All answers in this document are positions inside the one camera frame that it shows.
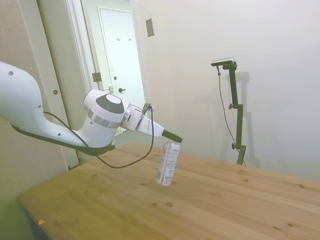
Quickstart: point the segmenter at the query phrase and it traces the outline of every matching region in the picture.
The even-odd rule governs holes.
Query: wood grain
[[[119,166],[147,151],[131,143],[103,158]],[[164,187],[160,157],[91,161],[20,201],[56,240],[320,240],[319,182],[181,153]]]

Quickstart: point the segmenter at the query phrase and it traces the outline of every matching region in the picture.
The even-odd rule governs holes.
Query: door
[[[142,108],[145,95],[132,14],[103,8],[100,14],[113,94]]]

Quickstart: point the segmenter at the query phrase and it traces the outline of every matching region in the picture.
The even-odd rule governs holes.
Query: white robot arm
[[[13,129],[33,138],[73,148],[88,155],[106,153],[118,127],[152,135],[152,123],[141,108],[100,90],[91,90],[84,99],[88,111],[83,126],[74,131],[48,121],[44,116],[42,97],[36,80],[26,71],[0,62],[0,116]],[[181,142],[180,137],[153,123],[154,137],[164,136]]]

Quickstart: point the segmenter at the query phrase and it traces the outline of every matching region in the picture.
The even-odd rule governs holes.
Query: door frame
[[[84,76],[85,89],[88,92],[92,89],[104,90],[102,82],[94,82],[93,73],[100,71],[98,58],[95,56],[95,46],[90,23],[86,24],[83,10],[83,3],[86,0],[65,0],[67,12],[71,22],[71,30],[75,39],[77,57],[79,58],[82,74]]]

